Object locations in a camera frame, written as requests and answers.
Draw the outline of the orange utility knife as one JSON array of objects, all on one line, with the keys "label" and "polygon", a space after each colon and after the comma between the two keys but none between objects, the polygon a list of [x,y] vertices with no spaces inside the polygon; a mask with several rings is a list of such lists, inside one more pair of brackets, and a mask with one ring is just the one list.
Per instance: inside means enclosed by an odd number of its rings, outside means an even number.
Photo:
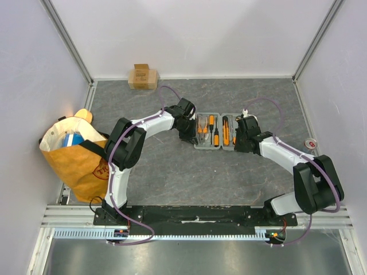
[{"label": "orange utility knife", "polygon": [[223,145],[224,146],[229,146],[230,134],[229,134],[229,123],[228,123],[228,117],[227,116],[222,117],[222,127],[223,127],[222,132],[223,132],[223,137],[224,137]]}]

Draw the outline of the orange pliers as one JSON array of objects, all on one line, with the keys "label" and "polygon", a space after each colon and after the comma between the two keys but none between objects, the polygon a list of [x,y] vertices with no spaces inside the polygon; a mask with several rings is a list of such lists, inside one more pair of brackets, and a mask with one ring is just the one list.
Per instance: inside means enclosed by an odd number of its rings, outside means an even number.
[{"label": "orange pliers", "polygon": [[204,115],[197,117],[197,135],[200,144],[204,144],[209,139],[208,118]]}]

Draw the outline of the orange black screwdriver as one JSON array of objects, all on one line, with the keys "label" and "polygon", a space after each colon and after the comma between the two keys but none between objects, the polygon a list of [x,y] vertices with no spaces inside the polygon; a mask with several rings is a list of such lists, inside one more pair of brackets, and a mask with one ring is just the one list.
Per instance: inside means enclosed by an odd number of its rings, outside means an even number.
[{"label": "orange black screwdriver", "polygon": [[210,116],[209,116],[209,130],[210,130],[210,133],[213,133],[213,129],[214,129],[214,122],[215,122],[215,117],[214,117],[214,115],[210,115]]},{"label": "orange black screwdriver", "polygon": [[215,127],[215,130],[214,130],[213,144],[214,144],[214,147],[218,147],[220,145],[220,137],[219,137],[219,131],[217,127]]}]

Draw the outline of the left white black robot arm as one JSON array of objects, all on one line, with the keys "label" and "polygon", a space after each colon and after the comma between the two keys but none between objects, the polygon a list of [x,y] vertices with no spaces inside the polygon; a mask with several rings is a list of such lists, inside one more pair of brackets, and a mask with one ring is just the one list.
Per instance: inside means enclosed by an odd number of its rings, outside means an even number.
[{"label": "left white black robot arm", "polygon": [[109,178],[102,209],[112,224],[120,225],[126,220],[126,211],[122,207],[127,203],[128,179],[131,169],[140,159],[145,140],[172,129],[178,131],[180,140],[198,144],[196,107],[191,101],[181,98],[178,104],[164,107],[151,116],[118,120],[104,147]]}]

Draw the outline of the grey plastic tool case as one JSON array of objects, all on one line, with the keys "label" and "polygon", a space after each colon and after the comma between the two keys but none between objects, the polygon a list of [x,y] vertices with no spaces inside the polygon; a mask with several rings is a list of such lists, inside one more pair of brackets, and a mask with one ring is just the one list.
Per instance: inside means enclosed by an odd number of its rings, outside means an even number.
[{"label": "grey plastic tool case", "polygon": [[234,151],[236,142],[235,113],[199,112],[196,114],[196,138],[198,150]]}]

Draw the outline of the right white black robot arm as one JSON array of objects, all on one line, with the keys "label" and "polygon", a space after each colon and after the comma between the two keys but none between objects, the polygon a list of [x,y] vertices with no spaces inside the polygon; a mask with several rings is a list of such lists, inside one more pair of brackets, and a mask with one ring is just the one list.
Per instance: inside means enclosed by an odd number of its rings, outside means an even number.
[{"label": "right white black robot arm", "polygon": [[261,131],[252,115],[236,117],[235,151],[253,153],[283,167],[293,177],[293,192],[264,202],[263,220],[277,225],[283,216],[303,212],[338,212],[345,194],[333,161],[326,155],[313,156],[282,142],[271,132]]}]

